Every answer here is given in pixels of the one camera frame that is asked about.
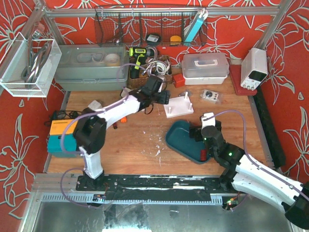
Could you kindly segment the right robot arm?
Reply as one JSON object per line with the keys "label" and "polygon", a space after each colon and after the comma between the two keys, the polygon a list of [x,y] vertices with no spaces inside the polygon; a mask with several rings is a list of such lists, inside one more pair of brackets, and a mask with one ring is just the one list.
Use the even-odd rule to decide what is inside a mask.
{"label": "right robot arm", "polygon": [[224,172],[220,185],[258,198],[284,213],[292,224],[309,228],[309,184],[290,179],[263,165],[244,149],[228,143],[215,126],[189,129],[190,138],[204,142],[206,154],[215,159]]}

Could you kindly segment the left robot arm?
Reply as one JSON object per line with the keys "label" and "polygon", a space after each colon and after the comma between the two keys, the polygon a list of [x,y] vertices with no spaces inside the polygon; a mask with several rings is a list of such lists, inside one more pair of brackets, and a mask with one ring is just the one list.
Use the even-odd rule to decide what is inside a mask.
{"label": "left robot arm", "polygon": [[73,132],[78,150],[84,159],[84,172],[91,179],[103,174],[100,150],[104,146],[106,130],[120,119],[140,112],[155,103],[169,103],[170,91],[164,89],[165,81],[155,75],[148,77],[146,84],[131,90],[117,102],[104,108],[86,108],[77,118]]}

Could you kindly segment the orange black handled screwdriver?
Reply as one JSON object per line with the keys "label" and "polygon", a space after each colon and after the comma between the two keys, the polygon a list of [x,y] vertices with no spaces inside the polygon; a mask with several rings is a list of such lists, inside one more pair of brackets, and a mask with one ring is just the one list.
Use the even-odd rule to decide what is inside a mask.
{"label": "orange black handled screwdriver", "polygon": [[126,123],[127,122],[127,117],[123,117],[120,121],[121,121],[121,123]]}

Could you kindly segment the bagged white control box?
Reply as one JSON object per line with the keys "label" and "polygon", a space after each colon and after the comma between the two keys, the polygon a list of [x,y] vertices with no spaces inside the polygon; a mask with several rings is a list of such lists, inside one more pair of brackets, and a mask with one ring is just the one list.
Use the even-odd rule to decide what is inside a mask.
{"label": "bagged white control box", "polygon": [[222,98],[222,94],[220,92],[208,89],[203,90],[200,96],[202,99],[212,103],[220,103]]}

